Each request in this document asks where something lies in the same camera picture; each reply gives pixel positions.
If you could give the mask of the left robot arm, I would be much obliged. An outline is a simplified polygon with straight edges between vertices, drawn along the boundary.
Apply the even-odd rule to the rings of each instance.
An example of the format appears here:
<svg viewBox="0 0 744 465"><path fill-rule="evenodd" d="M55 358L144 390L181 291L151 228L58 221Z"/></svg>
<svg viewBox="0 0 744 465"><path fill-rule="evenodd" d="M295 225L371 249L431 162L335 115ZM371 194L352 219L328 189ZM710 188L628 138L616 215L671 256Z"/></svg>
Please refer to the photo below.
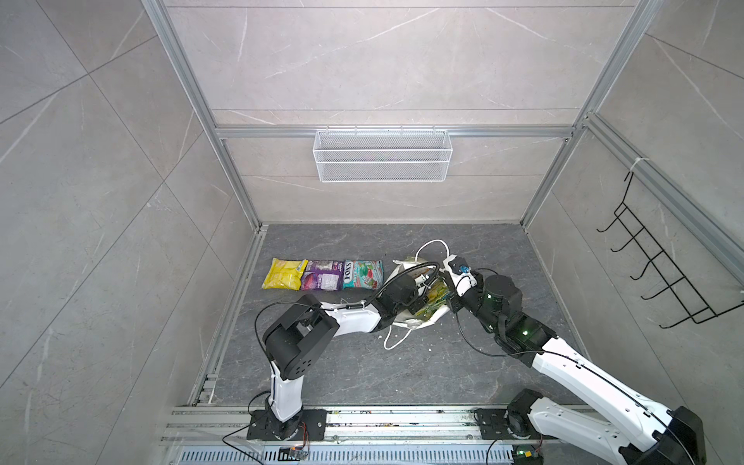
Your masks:
<svg viewBox="0 0 744 465"><path fill-rule="evenodd" d="M303 379L331 340L388 329L399 315L424 305L425 295L438 279L439 271L436 262L414 263L358 302L331 304L306 294L290 303L264 333L256 334L271 376L265 409L246 426L247 437L307 437L302 427Z"/></svg>

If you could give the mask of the teal mint candy packet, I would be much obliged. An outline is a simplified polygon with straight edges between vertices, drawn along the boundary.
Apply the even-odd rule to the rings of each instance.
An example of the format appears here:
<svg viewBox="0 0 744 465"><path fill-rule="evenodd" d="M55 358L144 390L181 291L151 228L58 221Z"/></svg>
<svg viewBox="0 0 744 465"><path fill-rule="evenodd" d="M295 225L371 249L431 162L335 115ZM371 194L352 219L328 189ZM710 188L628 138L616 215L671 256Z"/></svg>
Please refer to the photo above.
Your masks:
<svg viewBox="0 0 744 465"><path fill-rule="evenodd" d="M384 281L382 261L352 260L344 262L343 288L378 290Z"/></svg>

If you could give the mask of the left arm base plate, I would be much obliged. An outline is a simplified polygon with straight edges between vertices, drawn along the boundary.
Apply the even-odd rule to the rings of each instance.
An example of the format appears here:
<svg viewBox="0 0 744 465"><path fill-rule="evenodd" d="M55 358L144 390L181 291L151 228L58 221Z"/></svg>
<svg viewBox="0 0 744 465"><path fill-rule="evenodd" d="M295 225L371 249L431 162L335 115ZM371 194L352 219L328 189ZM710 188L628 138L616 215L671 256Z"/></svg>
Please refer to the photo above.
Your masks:
<svg viewBox="0 0 744 465"><path fill-rule="evenodd" d="M249 424L246 438L264 441L322 441L327 428L327 410L301 410L286 422L280 422L271 410L257 410Z"/></svg>

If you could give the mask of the yellow snack packet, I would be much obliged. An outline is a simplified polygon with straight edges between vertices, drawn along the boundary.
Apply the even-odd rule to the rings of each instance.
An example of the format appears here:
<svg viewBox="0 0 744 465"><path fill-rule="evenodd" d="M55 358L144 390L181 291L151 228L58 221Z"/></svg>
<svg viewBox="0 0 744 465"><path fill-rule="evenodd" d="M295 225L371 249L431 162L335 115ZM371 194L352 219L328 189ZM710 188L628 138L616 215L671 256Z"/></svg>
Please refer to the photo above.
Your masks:
<svg viewBox="0 0 744 465"><path fill-rule="evenodd" d="M288 261L273 258L262 289L298 291L307 265L307 260Z"/></svg>

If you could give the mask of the purple snack packet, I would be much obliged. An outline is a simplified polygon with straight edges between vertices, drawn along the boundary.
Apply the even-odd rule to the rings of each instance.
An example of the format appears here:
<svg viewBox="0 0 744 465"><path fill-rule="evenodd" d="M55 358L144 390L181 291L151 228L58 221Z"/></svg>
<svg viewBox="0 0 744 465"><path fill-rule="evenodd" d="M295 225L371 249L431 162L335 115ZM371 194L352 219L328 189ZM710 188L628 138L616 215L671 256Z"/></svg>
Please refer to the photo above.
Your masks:
<svg viewBox="0 0 744 465"><path fill-rule="evenodd" d="M343 288L344 262L310 260L301 279L303 291L337 292Z"/></svg>

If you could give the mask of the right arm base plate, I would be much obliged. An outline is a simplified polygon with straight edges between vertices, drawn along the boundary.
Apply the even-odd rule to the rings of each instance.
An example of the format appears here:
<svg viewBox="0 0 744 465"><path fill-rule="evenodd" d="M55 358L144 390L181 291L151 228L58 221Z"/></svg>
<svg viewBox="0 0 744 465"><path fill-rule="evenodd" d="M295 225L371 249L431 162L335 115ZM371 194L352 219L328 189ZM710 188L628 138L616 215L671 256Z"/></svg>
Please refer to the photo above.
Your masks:
<svg viewBox="0 0 744 465"><path fill-rule="evenodd" d="M539 433L529 414L531 408L476 409L473 418L484 440L555 440L555 437Z"/></svg>

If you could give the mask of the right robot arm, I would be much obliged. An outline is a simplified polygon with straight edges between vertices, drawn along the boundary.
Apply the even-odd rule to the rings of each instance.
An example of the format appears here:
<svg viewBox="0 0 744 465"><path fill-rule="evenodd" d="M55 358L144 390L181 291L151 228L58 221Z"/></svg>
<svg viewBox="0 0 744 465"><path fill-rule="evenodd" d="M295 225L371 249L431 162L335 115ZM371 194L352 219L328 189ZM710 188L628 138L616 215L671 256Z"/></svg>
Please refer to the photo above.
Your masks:
<svg viewBox="0 0 744 465"><path fill-rule="evenodd" d="M465 309L493 335L502 356L556 381L595 411L594 416L561 406L525 389L506 418L513 435L528 428L588 451L613 464L705 464L703 421L690 409L654 401L581 356L542 322L517 312L507 299L513 281L483 277L469 269L447 270L454 312Z"/></svg>

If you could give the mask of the floral paper bag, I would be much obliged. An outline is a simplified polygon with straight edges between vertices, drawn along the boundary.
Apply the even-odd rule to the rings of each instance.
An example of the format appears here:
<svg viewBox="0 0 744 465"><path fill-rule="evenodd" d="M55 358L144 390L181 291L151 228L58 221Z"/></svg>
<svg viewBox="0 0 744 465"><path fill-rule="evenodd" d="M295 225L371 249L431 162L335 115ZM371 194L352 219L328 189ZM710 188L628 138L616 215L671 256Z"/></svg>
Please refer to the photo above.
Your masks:
<svg viewBox="0 0 744 465"><path fill-rule="evenodd" d="M401 274L405 271L407 277L412 277L414 279L417 292L415 297L417 299L413 303L405 306L394 318L393 323L387 330L388 333L383 344L386 351L391 351L398 347L412 332L433 326L451 311L449 304L447 304L451 291L446 284L445 278L441 275L441 272L435 271L434 267L412 271L412 268L415 265L424 263L424 259L420 257L422 251L424 251L426 247L435 243L439 243L444 247L446 257L451 255L451 250L449 245L447 245L447 242L441 238L435 238L422 244L413 257L408 257L403 261L393 261L395 268L387 281L390 281L397 274ZM389 343L395 327L398 329L406 329L407 332L396 342Z"/></svg>

